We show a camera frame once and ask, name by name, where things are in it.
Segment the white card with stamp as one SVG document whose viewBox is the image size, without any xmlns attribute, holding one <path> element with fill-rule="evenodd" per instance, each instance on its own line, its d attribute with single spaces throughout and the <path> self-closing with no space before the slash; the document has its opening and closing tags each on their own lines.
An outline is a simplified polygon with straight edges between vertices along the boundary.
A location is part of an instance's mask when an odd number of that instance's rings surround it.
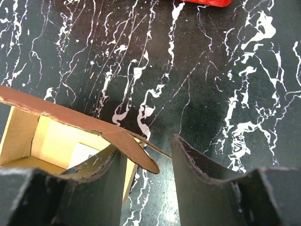
<svg viewBox="0 0 301 226">
<path fill-rule="evenodd" d="M 90 157 L 98 154 L 99 152 L 100 151 L 95 148 L 89 147 L 89 146 L 81 144 L 81 143 L 77 143 L 72 152 L 68 169 L 70 169 L 76 165 L 79 165 L 80 163 L 86 161 Z"/>
</svg>

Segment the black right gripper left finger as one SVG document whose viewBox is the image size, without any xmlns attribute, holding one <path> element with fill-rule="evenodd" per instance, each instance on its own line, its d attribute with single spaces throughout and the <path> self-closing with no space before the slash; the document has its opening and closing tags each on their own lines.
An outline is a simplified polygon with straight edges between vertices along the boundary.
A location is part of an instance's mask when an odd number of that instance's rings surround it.
<svg viewBox="0 0 301 226">
<path fill-rule="evenodd" d="M 37 167 L 0 169 L 3 226 L 117 226 L 126 157 L 109 145 L 61 174 Z"/>
</svg>

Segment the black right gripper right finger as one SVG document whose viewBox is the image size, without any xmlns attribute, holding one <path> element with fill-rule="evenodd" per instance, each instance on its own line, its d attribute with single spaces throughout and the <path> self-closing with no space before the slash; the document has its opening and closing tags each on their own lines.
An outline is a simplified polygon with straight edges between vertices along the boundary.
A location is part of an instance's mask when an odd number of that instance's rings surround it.
<svg viewBox="0 0 301 226">
<path fill-rule="evenodd" d="M 171 136 L 172 163 L 183 226 L 298 226 L 301 170 L 263 167 L 232 171 Z"/>
</svg>

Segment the brown cardboard box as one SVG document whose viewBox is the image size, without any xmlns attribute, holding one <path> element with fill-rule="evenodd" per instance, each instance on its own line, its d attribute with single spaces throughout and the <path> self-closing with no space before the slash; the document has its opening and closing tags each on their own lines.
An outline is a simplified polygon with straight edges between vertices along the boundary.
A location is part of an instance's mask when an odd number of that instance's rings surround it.
<svg viewBox="0 0 301 226">
<path fill-rule="evenodd" d="M 145 145 L 157 147 L 136 133 L 6 86 L 0 88 L 0 101 L 10 106 L 0 142 L 1 166 L 61 173 L 81 143 L 99 151 L 113 145 L 127 157 L 123 197 L 137 167 L 159 173 L 157 163 L 144 151 Z"/>
</svg>

